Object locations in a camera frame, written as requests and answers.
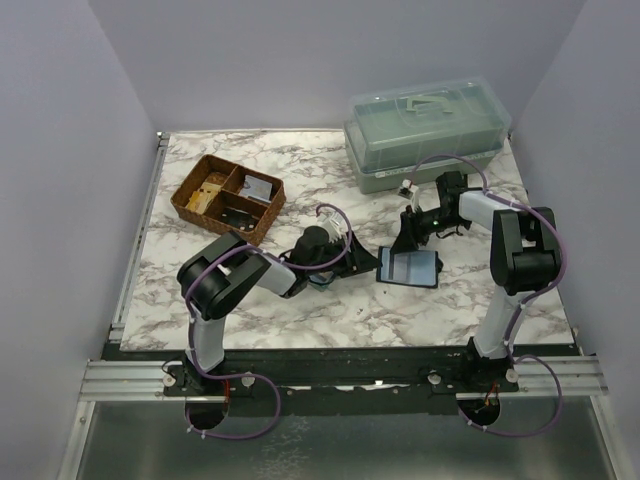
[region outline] phone screen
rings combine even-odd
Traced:
[[[390,247],[380,247],[378,260],[378,282],[423,288],[438,286],[438,252],[418,250],[392,255]]]

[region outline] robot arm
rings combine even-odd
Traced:
[[[399,194],[411,199],[411,206],[400,216],[400,234],[391,253],[416,250],[426,245],[433,233],[450,228],[469,229],[472,222],[482,225],[491,236],[491,276],[496,283],[491,304],[476,336],[470,342],[478,359],[498,360],[508,356],[505,334],[521,301],[545,288],[560,271],[560,247],[550,231],[528,212],[505,207],[469,188],[459,172],[447,172],[436,180],[440,207],[422,211],[417,202],[419,189],[405,183]],[[536,208],[555,227],[549,208]],[[513,326],[510,341],[520,327]]]
[[[190,258],[178,272],[182,296],[186,297],[191,285],[212,263],[245,245],[246,241],[230,232]],[[221,266],[203,277],[191,295],[196,312],[194,348],[202,369],[210,371],[224,359],[226,316],[253,287],[262,287],[280,297],[290,298],[304,290],[310,279],[319,275],[325,279],[323,283],[326,285],[334,278],[357,275],[378,266],[378,260],[365,250],[353,233],[346,254],[339,261],[332,262],[345,249],[345,245],[339,221],[330,216],[319,225],[305,229],[289,258],[285,257],[293,265],[302,267],[331,264],[326,268],[292,269],[268,253],[246,249],[223,261]],[[190,350],[187,351],[187,357],[193,362]]]

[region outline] brown woven tray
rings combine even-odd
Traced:
[[[238,195],[244,185],[245,175],[260,178],[273,185],[271,203],[269,205]],[[198,190],[205,180],[221,185],[220,192],[203,214],[187,210],[186,206],[189,203],[191,194]],[[223,160],[214,155],[204,155],[193,167],[193,170],[189,172],[189,175],[184,179],[178,190],[171,196],[171,205],[178,212],[178,216],[187,222],[219,234],[234,231],[247,242],[260,245],[260,242],[267,234],[267,230],[269,230],[278,213],[280,213],[285,200],[282,180]],[[255,228],[251,231],[245,231],[222,222],[220,220],[222,211],[226,207],[249,213],[257,222]]]

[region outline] white wall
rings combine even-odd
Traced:
[[[157,138],[84,0],[0,15],[0,478],[55,478]]]
[[[596,351],[640,473],[640,2],[588,0],[525,109],[513,148],[570,252],[561,293]]]
[[[158,128],[338,127],[358,93],[483,74],[514,118],[584,0],[90,0]]]

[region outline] marble surface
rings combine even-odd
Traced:
[[[187,346],[187,311],[176,273],[216,235],[178,218],[169,199],[201,155],[222,158],[284,180],[287,202],[261,247],[291,248],[315,224],[314,206],[330,202],[349,216],[370,252],[391,245],[407,201],[395,192],[362,195],[347,160],[342,132],[184,133],[172,135],[126,315],[123,350]],[[491,188],[526,201],[507,146],[489,166]],[[470,177],[479,186],[478,175]],[[435,184],[422,187],[423,209],[437,206]],[[285,300],[255,288],[227,317],[226,348],[388,347],[465,344],[484,317],[494,284],[490,234],[477,225],[463,237],[432,237],[444,261],[434,290],[376,283],[375,272],[339,279],[323,293],[307,288]],[[537,300],[516,343],[569,343],[556,291]]]

